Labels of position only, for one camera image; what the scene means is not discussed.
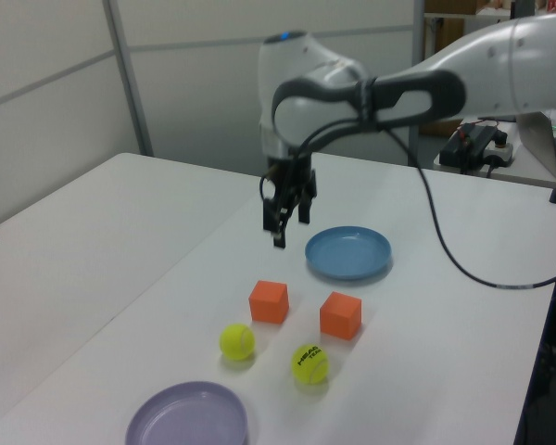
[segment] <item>ball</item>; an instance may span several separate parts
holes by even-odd
[[[290,367],[299,382],[314,385],[327,377],[330,361],[319,346],[303,345],[293,354]]]
[[[256,347],[256,338],[244,324],[229,324],[221,334],[221,351],[227,359],[244,360]]]

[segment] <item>orange cube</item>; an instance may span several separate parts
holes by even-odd
[[[258,281],[249,296],[251,319],[281,324],[288,313],[288,290],[283,283]]]
[[[324,334],[351,340],[362,323],[362,300],[332,292],[319,310],[319,321]]]

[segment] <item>white wall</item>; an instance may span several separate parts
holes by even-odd
[[[411,65],[414,2],[119,0],[155,156],[261,174],[257,64],[263,39],[304,29],[383,75]],[[408,139],[407,131],[401,132]],[[382,135],[327,150],[406,164]]]
[[[0,1],[0,222],[137,152],[101,0]]]

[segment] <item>white table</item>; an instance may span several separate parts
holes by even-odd
[[[0,417],[254,194],[119,155],[0,225]]]
[[[261,231],[252,197],[5,415],[0,444],[123,443],[144,401],[198,379],[242,399],[249,445],[512,443],[551,286],[503,291],[460,274],[438,244],[414,170],[327,155],[314,155],[314,165],[311,225],[292,221],[286,250]],[[442,231],[468,270],[505,283],[556,273],[549,189],[427,175]],[[307,240],[343,224],[389,239],[394,266],[385,278],[345,284],[307,269]],[[291,311],[282,326],[252,324],[255,361],[231,366],[218,334],[249,323],[247,297],[259,279],[287,283]],[[319,334],[318,311],[333,290],[363,299],[351,342]],[[290,357],[305,342],[330,354],[327,384],[293,382]]]
[[[478,125],[495,125],[494,121],[484,121]],[[509,167],[498,167],[493,170],[490,178],[513,183],[530,184],[540,187],[556,188],[556,178],[544,167],[544,165],[531,154],[521,143],[521,137],[517,130],[517,124],[512,122],[500,122],[499,130],[507,134],[507,142],[513,145],[513,161]],[[433,161],[433,168],[441,172],[459,173],[459,169],[441,165],[437,155]],[[480,170],[470,171],[469,174],[485,178],[489,166],[485,165]]]

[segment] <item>electronic device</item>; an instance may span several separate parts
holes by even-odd
[[[497,131],[496,127],[490,125],[464,123],[443,146],[438,158],[440,164],[460,169],[461,173],[481,169],[484,165],[484,150],[490,143],[494,145]]]

